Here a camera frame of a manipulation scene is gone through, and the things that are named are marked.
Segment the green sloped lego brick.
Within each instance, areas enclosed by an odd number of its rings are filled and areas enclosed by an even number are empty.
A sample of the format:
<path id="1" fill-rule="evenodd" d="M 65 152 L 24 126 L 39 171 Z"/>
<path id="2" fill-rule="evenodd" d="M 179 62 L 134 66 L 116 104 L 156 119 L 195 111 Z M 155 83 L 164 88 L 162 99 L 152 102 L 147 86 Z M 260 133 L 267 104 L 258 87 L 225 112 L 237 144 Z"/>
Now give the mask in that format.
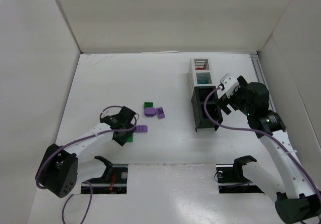
<path id="1" fill-rule="evenodd" d="M 128 143 L 133 143 L 133 133 L 129 136 L 129 138 L 127 139 Z"/>

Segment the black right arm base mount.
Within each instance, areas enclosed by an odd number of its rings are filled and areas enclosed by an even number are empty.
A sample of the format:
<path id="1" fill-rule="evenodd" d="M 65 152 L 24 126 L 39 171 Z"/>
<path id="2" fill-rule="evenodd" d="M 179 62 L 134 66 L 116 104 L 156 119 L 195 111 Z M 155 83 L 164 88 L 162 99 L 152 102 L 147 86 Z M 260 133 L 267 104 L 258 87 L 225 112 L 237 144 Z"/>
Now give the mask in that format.
<path id="1" fill-rule="evenodd" d="M 248 179 L 237 176 L 233 164 L 216 164 L 214 179 L 220 194 L 263 193 Z"/>

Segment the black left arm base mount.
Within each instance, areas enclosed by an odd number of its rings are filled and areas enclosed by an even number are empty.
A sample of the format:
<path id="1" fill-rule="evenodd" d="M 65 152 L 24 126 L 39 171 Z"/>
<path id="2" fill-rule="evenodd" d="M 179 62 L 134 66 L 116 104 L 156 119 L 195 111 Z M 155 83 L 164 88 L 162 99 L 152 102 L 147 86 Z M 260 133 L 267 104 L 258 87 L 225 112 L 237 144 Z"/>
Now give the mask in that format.
<path id="1" fill-rule="evenodd" d="M 90 184 L 93 194 L 127 194 L 128 164 L 113 164 L 102 156 L 95 156 L 96 162 L 104 165 L 104 172 L 85 180 L 81 184 L 81 194 L 90 194 Z"/>

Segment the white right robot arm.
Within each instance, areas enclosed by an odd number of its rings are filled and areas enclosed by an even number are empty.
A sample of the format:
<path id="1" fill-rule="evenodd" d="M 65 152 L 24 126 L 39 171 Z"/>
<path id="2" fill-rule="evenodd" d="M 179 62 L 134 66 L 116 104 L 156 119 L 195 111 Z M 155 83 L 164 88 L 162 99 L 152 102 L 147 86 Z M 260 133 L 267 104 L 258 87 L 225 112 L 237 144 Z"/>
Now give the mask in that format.
<path id="1" fill-rule="evenodd" d="M 218 106 L 226 114 L 233 109 L 247 117 L 249 130 L 266 148 L 281 177 L 278 180 L 248 155 L 234 160 L 233 179 L 249 180 L 259 187 L 272 200 L 284 223 L 304 222 L 320 216 L 320 190 L 303 169 L 280 115 L 270 110 L 267 87 L 230 74 L 220 80 L 220 86 L 224 94 Z"/>

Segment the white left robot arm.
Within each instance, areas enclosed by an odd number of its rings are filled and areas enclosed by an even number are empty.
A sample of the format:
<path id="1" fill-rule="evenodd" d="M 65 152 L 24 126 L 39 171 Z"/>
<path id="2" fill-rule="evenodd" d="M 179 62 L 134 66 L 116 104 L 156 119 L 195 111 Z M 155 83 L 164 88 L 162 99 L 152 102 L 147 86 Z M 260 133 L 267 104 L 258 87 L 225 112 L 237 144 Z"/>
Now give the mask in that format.
<path id="1" fill-rule="evenodd" d="M 127 143 L 138 117 L 125 106 L 119 109 L 114 115 L 102 111 L 99 122 L 80 138 L 62 146 L 51 144 L 37 170 L 36 186 L 63 198 L 77 182 L 111 180 L 114 174 L 109 158 Z"/>

